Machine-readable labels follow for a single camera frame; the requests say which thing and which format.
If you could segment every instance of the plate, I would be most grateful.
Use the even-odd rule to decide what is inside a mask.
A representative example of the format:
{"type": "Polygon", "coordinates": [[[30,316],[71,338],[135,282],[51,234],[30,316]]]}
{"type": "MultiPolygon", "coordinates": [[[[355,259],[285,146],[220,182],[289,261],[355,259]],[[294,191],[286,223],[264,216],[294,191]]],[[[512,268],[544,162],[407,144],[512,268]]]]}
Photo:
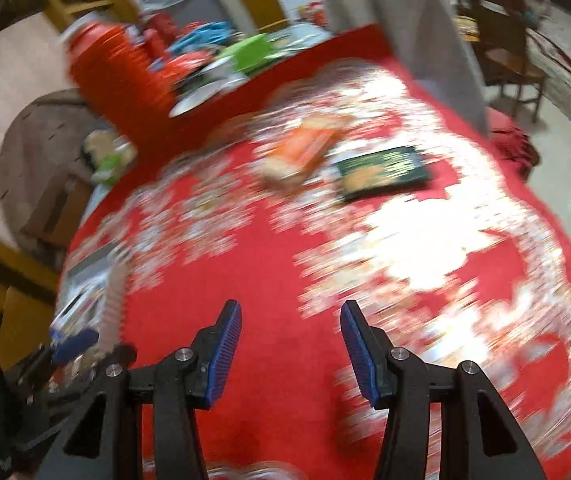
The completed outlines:
{"type": "Polygon", "coordinates": [[[197,88],[194,92],[181,99],[181,101],[170,110],[169,116],[176,117],[190,111],[192,108],[196,108],[217,94],[224,85],[225,81],[213,81],[205,86],[201,86],[201,88],[197,88]]]}

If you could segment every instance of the metal screw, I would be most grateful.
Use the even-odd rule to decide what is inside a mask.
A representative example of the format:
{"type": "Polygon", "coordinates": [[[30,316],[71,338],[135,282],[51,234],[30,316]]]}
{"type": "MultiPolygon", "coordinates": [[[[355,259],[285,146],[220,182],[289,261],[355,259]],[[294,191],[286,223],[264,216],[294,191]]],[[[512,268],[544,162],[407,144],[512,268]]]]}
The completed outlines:
{"type": "Polygon", "coordinates": [[[105,369],[105,375],[107,375],[108,377],[117,377],[119,375],[121,375],[121,372],[123,371],[123,367],[116,363],[113,365],[109,365],[106,369],[105,369]]]}
{"type": "Polygon", "coordinates": [[[461,363],[461,368],[467,374],[474,375],[479,371],[479,365],[472,361],[464,361],[461,363]]]}
{"type": "Polygon", "coordinates": [[[194,351],[191,348],[179,348],[174,352],[174,359],[177,361],[190,361],[194,357],[194,351]]]}
{"type": "Polygon", "coordinates": [[[409,357],[409,352],[403,348],[403,346],[395,346],[391,351],[390,354],[394,357],[397,361],[405,361],[409,357]]]}

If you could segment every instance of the green item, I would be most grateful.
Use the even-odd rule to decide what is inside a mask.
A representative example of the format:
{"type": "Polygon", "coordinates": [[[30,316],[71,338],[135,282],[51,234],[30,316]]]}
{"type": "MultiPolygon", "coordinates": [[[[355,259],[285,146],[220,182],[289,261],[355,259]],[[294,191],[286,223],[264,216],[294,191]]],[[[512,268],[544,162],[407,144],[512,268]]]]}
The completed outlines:
{"type": "Polygon", "coordinates": [[[412,146],[346,158],[337,162],[337,168],[345,200],[422,184],[430,179],[421,156],[412,146]]]}
{"type": "Polygon", "coordinates": [[[119,153],[110,153],[101,160],[92,180],[99,184],[113,186],[119,181],[122,174],[121,155],[119,153]]]}
{"type": "Polygon", "coordinates": [[[274,47],[267,41],[267,34],[258,34],[227,47],[218,57],[232,56],[236,70],[247,74],[269,63],[265,57],[273,52],[274,47]]]}

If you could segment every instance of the red container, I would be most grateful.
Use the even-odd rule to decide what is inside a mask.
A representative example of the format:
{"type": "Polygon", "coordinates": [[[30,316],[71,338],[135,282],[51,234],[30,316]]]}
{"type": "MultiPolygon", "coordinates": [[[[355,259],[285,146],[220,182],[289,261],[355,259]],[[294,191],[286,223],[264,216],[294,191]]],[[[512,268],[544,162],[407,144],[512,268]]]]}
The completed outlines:
{"type": "Polygon", "coordinates": [[[150,27],[158,32],[165,46],[170,46],[178,40],[180,31],[172,21],[172,17],[167,12],[155,12],[148,20],[150,27]]]}
{"type": "Polygon", "coordinates": [[[173,129],[168,114],[175,97],[124,28],[91,23],[70,38],[68,56],[70,75],[94,110],[129,138],[140,157],[158,151],[159,139],[173,129]]]}

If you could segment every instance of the red cloth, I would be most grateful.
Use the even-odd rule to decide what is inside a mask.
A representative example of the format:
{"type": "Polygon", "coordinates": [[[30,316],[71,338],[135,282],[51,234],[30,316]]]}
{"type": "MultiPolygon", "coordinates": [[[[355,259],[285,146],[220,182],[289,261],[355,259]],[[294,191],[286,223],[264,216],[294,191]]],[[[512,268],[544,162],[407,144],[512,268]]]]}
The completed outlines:
{"type": "MultiPolygon", "coordinates": [[[[437,110],[451,132],[478,143],[489,154],[489,160],[502,167],[496,148],[415,85],[393,59],[380,31],[366,27],[282,62],[232,94],[208,102],[186,116],[184,127],[174,138],[167,139],[165,151],[159,150],[154,160],[142,161],[127,174],[81,226],[72,243],[72,254],[78,255],[75,250],[86,239],[92,239],[92,244],[106,241],[91,238],[102,219],[119,210],[136,187],[155,180],[161,166],[185,147],[203,146],[212,136],[220,135],[220,132],[210,134],[216,126],[261,109],[274,90],[284,84],[309,78],[332,60],[351,57],[376,62],[401,78],[409,94],[437,110]]],[[[385,131],[393,135],[397,129],[398,125],[385,131]]],[[[227,150],[226,156],[230,158],[226,171],[236,171],[251,160],[252,146],[247,142],[236,144],[227,150]]],[[[458,170],[441,160],[431,163],[429,168],[433,179],[417,199],[446,198],[446,188],[459,178],[458,170]]],[[[503,173],[507,192],[538,211],[553,228],[563,251],[565,276],[571,283],[571,242],[557,219],[515,173],[510,170],[503,173]]],[[[244,199],[245,187],[252,186],[246,176],[242,181],[244,186],[235,199],[230,200],[230,207],[244,199]]],[[[197,182],[194,174],[187,174],[171,184],[163,195],[169,200],[167,207],[184,203],[194,193],[197,182]]],[[[158,200],[158,196],[152,196],[149,207],[158,205],[158,200]]],[[[376,210],[383,201],[377,198],[359,203],[355,211],[376,210]]],[[[162,271],[160,282],[129,294],[124,307],[123,339],[136,346],[137,366],[158,362],[174,349],[188,345],[199,328],[214,322],[225,300],[239,300],[243,332],[225,392],[211,412],[198,413],[208,465],[227,463],[243,469],[269,461],[299,471],[293,473],[294,478],[371,478],[381,435],[374,434],[357,442],[345,437],[343,425],[353,412],[354,400],[346,399],[345,385],[337,383],[337,371],[347,367],[349,360],[341,335],[337,333],[335,309],[306,318],[299,311],[302,295],[313,285],[314,277],[304,275],[301,267],[293,264],[293,257],[322,246],[328,239],[319,232],[304,231],[300,224],[275,232],[270,223],[273,207],[267,200],[249,205],[249,225],[233,230],[233,247],[221,254],[208,253],[190,261],[188,256],[193,247],[189,242],[179,244],[172,254],[174,259],[162,271]]],[[[179,230],[181,224],[185,224],[185,229],[194,225],[177,211],[172,210],[176,218],[168,221],[176,222],[179,230]]],[[[134,227],[124,236],[126,242],[145,244],[152,234],[145,232],[147,227],[140,222],[141,214],[133,212],[129,218],[134,227]]],[[[359,218],[346,219],[348,223],[358,221],[359,218]]],[[[358,269],[352,271],[358,276],[358,269]]],[[[478,280],[475,282],[477,299],[484,304],[511,298],[513,285],[524,273],[525,262],[517,245],[506,238],[491,248],[469,253],[466,263],[453,275],[460,282],[478,280]]],[[[449,294],[443,289],[438,293],[416,294],[413,308],[425,306],[429,313],[426,319],[429,319],[452,299],[449,294]]],[[[342,297],[337,297],[336,302],[336,307],[341,306],[342,297]]],[[[502,391],[508,402],[522,396],[520,418],[548,410],[555,393],[568,378],[565,343],[548,334],[539,336],[537,342],[541,348],[547,348],[545,355],[534,361],[520,362],[518,379],[502,391]]],[[[144,429],[144,452],[148,455],[153,449],[150,431],[148,418],[144,429]]],[[[544,461],[550,480],[561,480],[571,473],[571,432],[564,438],[567,446],[544,461]]]]}
{"type": "Polygon", "coordinates": [[[539,164],[538,152],[513,118],[494,108],[488,107],[487,110],[490,142],[499,150],[504,164],[527,180],[533,167],[539,164]]]}
{"type": "Polygon", "coordinates": [[[172,16],[164,10],[152,14],[148,22],[161,36],[165,46],[170,46],[182,35],[174,21],[172,21],[172,16]]]}

